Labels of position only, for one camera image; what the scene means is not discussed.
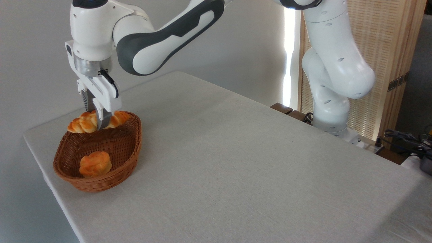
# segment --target wicker basket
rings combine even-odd
[[[53,167],[56,174],[85,192],[100,192],[123,182],[135,169],[141,149],[141,121],[131,115],[124,124],[93,133],[66,132],[63,136]],[[96,151],[109,154],[112,168],[102,176],[84,178],[79,173],[79,162],[85,155]]]

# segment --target wooden block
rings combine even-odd
[[[402,164],[407,159],[407,156],[400,155],[386,148],[382,149],[377,155],[398,165]]]
[[[292,108],[289,108],[288,106],[284,106],[281,103],[276,103],[270,106],[270,108],[282,112],[283,114],[289,114],[290,112],[292,112]]]
[[[294,117],[297,120],[304,121],[306,114],[303,114],[299,111],[292,111],[288,114],[291,117]]]

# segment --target bread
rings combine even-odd
[[[111,117],[110,122],[106,128],[116,128],[125,123],[130,118],[130,115],[123,111],[116,111]],[[84,112],[78,118],[75,118],[67,130],[72,133],[91,133],[98,129],[98,120],[96,111]]]
[[[84,178],[93,178],[108,173],[111,167],[109,154],[103,151],[96,151],[81,159],[79,172]]]

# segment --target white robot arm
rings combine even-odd
[[[349,100],[364,97],[373,87],[375,73],[361,56],[351,33],[346,0],[275,0],[300,5],[310,48],[302,60],[314,100],[312,125],[362,146],[356,131],[347,127]]]
[[[191,0],[186,10],[155,31],[137,6],[116,0],[73,0],[66,42],[69,64],[79,77],[87,111],[96,110],[98,129],[121,107],[118,85],[109,76],[111,56],[127,72],[150,75],[178,50],[213,25],[231,0]]]
[[[121,67],[134,75],[156,72],[178,50],[207,30],[232,0],[191,0],[187,8],[155,31],[147,14],[116,0],[73,0],[73,40],[66,42],[69,62],[79,76],[86,109],[96,109],[98,127],[121,107],[117,84],[108,75],[117,49]],[[375,75],[354,42],[344,0],[274,0],[303,10],[313,46],[302,66],[314,97],[313,125],[345,137],[347,97],[358,99],[373,86]]]

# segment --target table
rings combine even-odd
[[[25,133],[82,243],[432,241],[430,178],[185,73],[122,97],[143,147],[107,191],[79,191],[52,169],[83,110]]]

